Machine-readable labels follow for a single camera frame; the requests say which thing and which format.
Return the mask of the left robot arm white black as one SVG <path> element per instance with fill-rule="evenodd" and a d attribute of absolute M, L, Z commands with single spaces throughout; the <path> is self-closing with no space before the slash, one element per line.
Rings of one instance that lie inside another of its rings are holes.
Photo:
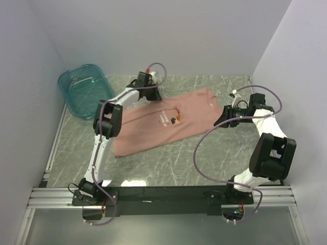
<path fill-rule="evenodd" d="M 123 92 L 98 104 L 93 122 L 95 144 L 88 169 L 78 184 L 78 194 L 90 205 L 98 204 L 106 194 L 102 190 L 103 169 L 113 140 L 121 131 L 123 110 L 142 98 L 151 102 L 161 101 L 156 72 L 139 72 Z"/>

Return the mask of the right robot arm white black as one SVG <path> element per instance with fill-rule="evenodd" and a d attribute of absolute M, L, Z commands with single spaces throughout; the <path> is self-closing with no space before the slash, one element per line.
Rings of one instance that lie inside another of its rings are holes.
<path fill-rule="evenodd" d="M 260 135 L 249 160 L 249 167 L 242 173 L 232 176 L 224 191 L 224 197 L 231 204 L 247 198 L 251 188 L 269 182 L 284 180 L 296 150 L 296 141 L 288 138 L 280 129 L 274 109 L 265 104 L 265 95 L 254 93 L 246 102 L 246 108 L 240 108 L 241 96 L 230 94 L 231 105 L 223 108 L 222 115 L 214 123 L 222 128 L 236 127 L 239 123 L 253 123 Z"/>

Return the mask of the teal plastic basin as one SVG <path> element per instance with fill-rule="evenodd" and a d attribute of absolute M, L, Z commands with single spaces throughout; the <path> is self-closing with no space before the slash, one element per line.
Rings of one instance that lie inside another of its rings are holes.
<path fill-rule="evenodd" d="M 58 86 L 70 113 L 80 119 L 95 117 L 100 100 L 115 97 L 102 70 L 94 64 L 85 64 L 64 72 Z"/>

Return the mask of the pink t shirt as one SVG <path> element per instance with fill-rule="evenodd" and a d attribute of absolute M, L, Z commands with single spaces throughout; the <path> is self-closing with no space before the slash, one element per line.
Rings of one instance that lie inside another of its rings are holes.
<path fill-rule="evenodd" d="M 222 115 L 217 97 L 208 88 L 126 109 L 113 141 L 116 158 L 203 134 Z"/>

